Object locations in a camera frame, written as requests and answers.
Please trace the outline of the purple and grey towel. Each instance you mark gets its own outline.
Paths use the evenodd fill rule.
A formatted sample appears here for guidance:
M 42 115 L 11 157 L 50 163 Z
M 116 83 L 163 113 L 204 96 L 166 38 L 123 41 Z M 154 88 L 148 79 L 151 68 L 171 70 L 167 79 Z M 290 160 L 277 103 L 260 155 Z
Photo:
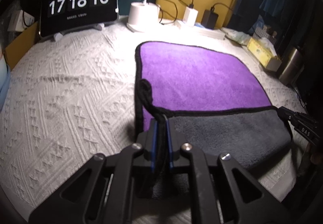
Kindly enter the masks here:
M 292 133 L 247 66 L 233 55 L 191 45 L 144 42 L 135 51 L 136 131 L 153 109 L 210 155 L 229 152 L 252 169 L 288 152 Z

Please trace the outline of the stainless steel tumbler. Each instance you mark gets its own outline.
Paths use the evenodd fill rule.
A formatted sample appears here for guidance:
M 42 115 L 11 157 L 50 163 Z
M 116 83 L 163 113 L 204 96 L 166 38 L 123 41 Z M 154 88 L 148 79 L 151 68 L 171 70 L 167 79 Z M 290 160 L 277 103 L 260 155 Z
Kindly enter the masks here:
M 276 72 L 278 80 L 284 85 L 290 84 L 302 66 L 303 57 L 300 47 L 290 47 L 284 54 L 282 63 Z

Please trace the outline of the yellow tissue box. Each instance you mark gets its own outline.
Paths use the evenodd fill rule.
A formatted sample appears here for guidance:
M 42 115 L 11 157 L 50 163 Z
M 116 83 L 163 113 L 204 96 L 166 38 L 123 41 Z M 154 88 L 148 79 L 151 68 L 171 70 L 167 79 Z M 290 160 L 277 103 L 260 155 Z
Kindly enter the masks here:
M 282 61 L 272 53 L 271 48 L 266 47 L 260 40 L 251 37 L 247 49 L 266 71 L 276 72 L 279 69 Z

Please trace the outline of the white textured tablecloth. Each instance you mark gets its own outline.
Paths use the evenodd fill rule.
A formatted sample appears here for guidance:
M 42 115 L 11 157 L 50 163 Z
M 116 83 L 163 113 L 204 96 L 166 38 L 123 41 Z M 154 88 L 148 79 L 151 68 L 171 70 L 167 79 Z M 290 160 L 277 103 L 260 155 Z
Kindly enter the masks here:
M 93 154 L 114 154 L 134 134 L 135 49 L 145 41 L 196 45 L 239 58 L 271 103 L 302 112 L 295 91 L 261 70 L 229 40 L 175 26 L 135 33 L 121 18 L 102 31 L 35 44 L 11 72 L 1 111 L 1 187 L 27 220 Z

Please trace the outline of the white lattice basket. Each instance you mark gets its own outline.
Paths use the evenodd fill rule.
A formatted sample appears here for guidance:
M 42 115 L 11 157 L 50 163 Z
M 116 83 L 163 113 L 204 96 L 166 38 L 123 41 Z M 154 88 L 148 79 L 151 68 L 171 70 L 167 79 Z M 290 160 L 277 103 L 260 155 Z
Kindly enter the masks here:
M 273 31 L 272 33 L 269 33 L 269 29 L 267 29 L 267 27 L 264 25 L 263 27 L 259 27 L 259 26 L 252 26 L 251 30 L 253 31 L 252 37 L 260 40 L 262 38 L 266 38 L 268 41 L 271 42 L 271 44 L 275 45 L 277 42 L 276 39 L 276 33 L 275 31 Z

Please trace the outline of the pale green plastic packet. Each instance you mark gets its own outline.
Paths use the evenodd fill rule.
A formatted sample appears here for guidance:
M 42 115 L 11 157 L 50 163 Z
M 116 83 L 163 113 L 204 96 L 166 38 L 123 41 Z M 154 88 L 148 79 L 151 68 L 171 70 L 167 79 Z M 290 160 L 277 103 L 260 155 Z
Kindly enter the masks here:
M 246 34 L 244 32 L 232 30 L 230 28 L 222 27 L 221 31 L 225 34 L 225 36 L 231 40 L 236 42 L 237 44 L 247 46 L 251 36 L 249 34 Z

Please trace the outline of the black charger block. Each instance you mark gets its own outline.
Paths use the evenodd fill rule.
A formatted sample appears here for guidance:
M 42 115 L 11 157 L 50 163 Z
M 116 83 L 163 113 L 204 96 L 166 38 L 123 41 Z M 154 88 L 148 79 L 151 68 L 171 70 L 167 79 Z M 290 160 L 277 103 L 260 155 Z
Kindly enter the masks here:
M 212 10 L 205 10 L 202 16 L 201 25 L 205 28 L 213 30 L 216 26 L 218 14 Z

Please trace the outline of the white tablet stand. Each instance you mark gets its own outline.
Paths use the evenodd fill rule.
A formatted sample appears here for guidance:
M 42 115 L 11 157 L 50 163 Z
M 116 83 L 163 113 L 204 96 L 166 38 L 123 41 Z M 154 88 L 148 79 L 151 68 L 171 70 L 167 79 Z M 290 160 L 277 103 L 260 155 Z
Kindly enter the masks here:
M 86 26 L 81 26 L 81 27 L 76 27 L 76 28 L 72 28 L 69 30 L 65 30 L 65 31 L 61 31 L 58 33 L 55 33 L 53 35 L 53 39 L 55 42 L 58 42 L 59 40 L 62 39 L 62 37 L 68 33 L 72 33 L 72 32 L 78 32 L 78 31 L 84 31 L 84 30 L 89 30 L 89 29 L 95 29 L 98 31 L 102 31 L 105 27 L 104 23 L 99 23 L 99 24 L 92 24 L 92 25 L 86 25 Z

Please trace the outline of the white charger block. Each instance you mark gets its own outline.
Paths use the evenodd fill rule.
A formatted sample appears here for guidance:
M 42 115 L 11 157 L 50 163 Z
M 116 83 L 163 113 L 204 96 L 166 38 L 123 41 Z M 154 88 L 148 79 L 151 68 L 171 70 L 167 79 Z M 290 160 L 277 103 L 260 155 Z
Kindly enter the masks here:
M 198 11 L 196 9 L 191 7 L 186 7 L 182 21 L 189 26 L 194 26 L 197 16 L 198 16 Z

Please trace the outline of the white desk lamp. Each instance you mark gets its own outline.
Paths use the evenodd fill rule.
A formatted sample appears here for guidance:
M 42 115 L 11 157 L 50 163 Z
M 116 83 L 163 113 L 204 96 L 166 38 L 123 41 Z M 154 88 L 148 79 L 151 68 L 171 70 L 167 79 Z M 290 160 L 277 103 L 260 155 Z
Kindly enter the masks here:
M 194 0 L 186 7 L 194 8 Z M 126 26 L 132 32 L 147 32 L 158 28 L 159 13 L 162 13 L 158 4 L 143 2 L 132 2 Z

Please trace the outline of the tablet showing clock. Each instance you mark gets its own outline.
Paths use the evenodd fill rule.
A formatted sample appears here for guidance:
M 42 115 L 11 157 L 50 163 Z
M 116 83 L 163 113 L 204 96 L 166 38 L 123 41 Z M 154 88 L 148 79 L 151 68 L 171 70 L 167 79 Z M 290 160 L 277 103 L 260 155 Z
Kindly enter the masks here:
M 119 17 L 118 0 L 41 0 L 39 35 L 114 22 Z

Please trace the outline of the white wall adapter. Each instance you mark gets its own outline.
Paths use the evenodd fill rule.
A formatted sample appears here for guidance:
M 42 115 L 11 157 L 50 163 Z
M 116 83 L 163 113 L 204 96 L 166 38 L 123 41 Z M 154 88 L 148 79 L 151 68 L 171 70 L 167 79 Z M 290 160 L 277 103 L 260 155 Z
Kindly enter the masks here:
M 16 10 L 11 15 L 7 31 L 9 32 L 23 32 L 29 26 L 33 25 L 35 18 L 24 12 L 23 10 Z

